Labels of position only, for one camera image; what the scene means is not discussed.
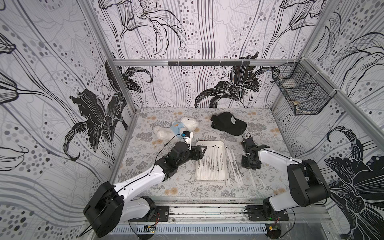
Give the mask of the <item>pile straw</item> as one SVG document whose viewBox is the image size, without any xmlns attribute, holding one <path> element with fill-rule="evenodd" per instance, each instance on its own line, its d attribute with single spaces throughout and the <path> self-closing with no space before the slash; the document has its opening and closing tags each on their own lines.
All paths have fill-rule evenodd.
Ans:
<svg viewBox="0 0 384 240">
<path fill-rule="evenodd" d="M 238 163 L 236 161 L 236 156 L 235 156 L 233 150 L 229 149 L 229 147 L 225 147 L 225 149 L 226 149 L 226 154 L 227 154 L 227 157 L 229 159 L 229 162 L 230 162 L 230 165 L 231 165 L 231 168 L 232 168 L 232 172 L 233 172 L 235 180 L 236 180 L 236 184 L 238 185 L 239 188 L 243 188 L 246 185 L 244 184 L 242 172 L 240 171 Z M 255 188 L 257 185 L 256 185 L 256 181 L 255 181 L 253 172 L 248 169 L 248 173 L 249 173 L 249 176 L 250 176 L 250 179 L 251 179 L 251 182 L 252 182 L 252 186 Z M 263 179 L 261 178 L 261 175 L 259 173 L 257 173 L 257 172 L 254 172 L 254 173 L 258 177 L 257 180 L 262 184 L 263 188 L 266 190 L 267 186 L 263 182 Z"/>
</svg>

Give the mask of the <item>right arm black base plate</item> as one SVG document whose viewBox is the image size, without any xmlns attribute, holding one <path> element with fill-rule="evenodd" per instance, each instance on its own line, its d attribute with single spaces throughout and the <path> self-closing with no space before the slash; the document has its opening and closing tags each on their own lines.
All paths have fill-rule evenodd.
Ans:
<svg viewBox="0 0 384 240">
<path fill-rule="evenodd" d="M 286 211 L 275 211 L 269 206 L 247 205 L 243 214 L 247 215 L 252 222 L 258 221 L 288 221 L 289 216 Z"/>
</svg>

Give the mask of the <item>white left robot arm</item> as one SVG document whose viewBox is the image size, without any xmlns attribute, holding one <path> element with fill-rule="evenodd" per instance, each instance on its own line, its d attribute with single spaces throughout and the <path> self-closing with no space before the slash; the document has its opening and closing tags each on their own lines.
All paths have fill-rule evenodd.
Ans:
<svg viewBox="0 0 384 240">
<path fill-rule="evenodd" d="M 188 161 L 204 158 L 207 146 L 192 146 L 177 142 L 168 154 L 157 159 L 147 171 L 117 184 L 102 183 L 95 191 L 83 210 L 90 230 L 102 238 L 109 234 L 120 222 L 133 219 L 151 220 L 155 215 L 156 205 L 148 197 L 139 195 L 158 185 L 177 173 L 178 168 Z"/>
</svg>

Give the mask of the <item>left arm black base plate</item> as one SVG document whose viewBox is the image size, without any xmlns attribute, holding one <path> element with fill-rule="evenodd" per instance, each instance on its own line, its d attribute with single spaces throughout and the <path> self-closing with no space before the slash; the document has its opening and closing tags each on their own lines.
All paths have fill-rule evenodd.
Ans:
<svg viewBox="0 0 384 240">
<path fill-rule="evenodd" d="M 143 218 L 135 218 L 130 222 L 149 222 L 149 223 L 163 223 L 169 220 L 170 207 L 169 206 L 156 206 L 155 209 Z"/>
</svg>

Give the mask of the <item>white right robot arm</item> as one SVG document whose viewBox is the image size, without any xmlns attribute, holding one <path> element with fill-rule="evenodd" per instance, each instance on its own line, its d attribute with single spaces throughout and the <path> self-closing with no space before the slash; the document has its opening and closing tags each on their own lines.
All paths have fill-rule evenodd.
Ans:
<svg viewBox="0 0 384 240">
<path fill-rule="evenodd" d="M 263 200 L 263 211 L 272 214 L 292 209 L 307 207 L 331 196 L 330 188 L 313 160 L 299 160 L 272 150 L 267 145 L 256 145 L 253 138 L 241 142 L 245 154 L 242 167 L 259 170 L 262 164 L 268 164 L 286 174 L 289 189 Z"/>
</svg>

